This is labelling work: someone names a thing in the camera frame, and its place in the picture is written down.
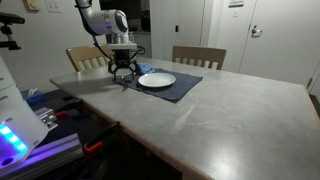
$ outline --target dark blue placemat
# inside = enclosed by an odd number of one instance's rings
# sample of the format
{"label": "dark blue placemat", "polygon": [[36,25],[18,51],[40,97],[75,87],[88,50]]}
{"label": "dark blue placemat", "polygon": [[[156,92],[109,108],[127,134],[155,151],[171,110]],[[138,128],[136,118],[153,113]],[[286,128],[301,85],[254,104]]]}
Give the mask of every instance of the dark blue placemat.
{"label": "dark blue placemat", "polygon": [[132,80],[131,75],[126,76],[125,79],[129,88],[150,95],[154,95],[172,102],[177,102],[180,99],[182,99],[183,96],[186,95],[191,88],[193,88],[193,86],[195,86],[198,82],[202,80],[202,77],[167,71],[164,69],[156,69],[156,72],[171,74],[176,78],[176,81],[170,86],[161,88],[148,88],[142,86],[138,82],[138,79],[141,77],[141,75],[135,75],[134,80]]}

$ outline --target table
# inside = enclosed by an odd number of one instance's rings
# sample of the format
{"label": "table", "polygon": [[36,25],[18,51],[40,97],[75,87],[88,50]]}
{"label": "table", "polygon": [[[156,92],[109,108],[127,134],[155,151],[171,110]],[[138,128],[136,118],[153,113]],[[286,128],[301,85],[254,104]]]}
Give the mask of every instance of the table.
{"label": "table", "polygon": [[178,103],[112,82],[107,68],[50,81],[81,98],[183,179],[320,179],[320,123],[304,86],[139,58],[203,76]]}

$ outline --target white plate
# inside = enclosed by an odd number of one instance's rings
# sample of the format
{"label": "white plate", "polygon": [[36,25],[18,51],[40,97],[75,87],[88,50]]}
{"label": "white plate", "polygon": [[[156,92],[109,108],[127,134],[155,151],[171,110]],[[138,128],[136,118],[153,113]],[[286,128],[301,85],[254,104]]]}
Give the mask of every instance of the white plate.
{"label": "white plate", "polygon": [[146,87],[164,87],[173,84],[176,78],[167,73],[152,73],[141,76],[138,81]]}

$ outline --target wooden chair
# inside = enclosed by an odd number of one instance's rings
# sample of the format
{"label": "wooden chair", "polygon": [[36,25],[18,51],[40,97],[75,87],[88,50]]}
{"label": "wooden chair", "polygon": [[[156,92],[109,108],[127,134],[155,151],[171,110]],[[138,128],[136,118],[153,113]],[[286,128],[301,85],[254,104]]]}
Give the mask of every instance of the wooden chair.
{"label": "wooden chair", "polygon": [[[101,48],[107,55],[113,56],[113,52],[108,49],[107,45],[102,45]],[[108,65],[109,58],[105,57],[95,46],[70,48],[66,52],[77,72]]]}
{"label": "wooden chair", "polygon": [[207,47],[192,47],[192,46],[173,46],[172,62],[181,64],[189,64],[194,66],[205,67],[212,69],[214,62],[218,63],[217,70],[221,70],[226,50]]}

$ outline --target blue light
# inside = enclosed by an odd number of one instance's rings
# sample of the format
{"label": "blue light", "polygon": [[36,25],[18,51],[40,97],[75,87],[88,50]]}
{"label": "blue light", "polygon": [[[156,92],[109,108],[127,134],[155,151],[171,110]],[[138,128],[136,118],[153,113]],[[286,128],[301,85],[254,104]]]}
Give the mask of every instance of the blue light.
{"label": "blue light", "polygon": [[1,124],[0,133],[14,147],[14,149],[20,152],[28,150],[28,147],[10,130],[9,127]]}
{"label": "blue light", "polygon": [[19,138],[16,135],[13,135],[9,138],[9,141],[12,143],[15,143],[15,142],[19,141]]}
{"label": "blue light", "polygon": [[1,132],[3,135],[6,135],[6,134],[11,133],[11,130],[10,130],[7,126],[0,125],[0,132]]}

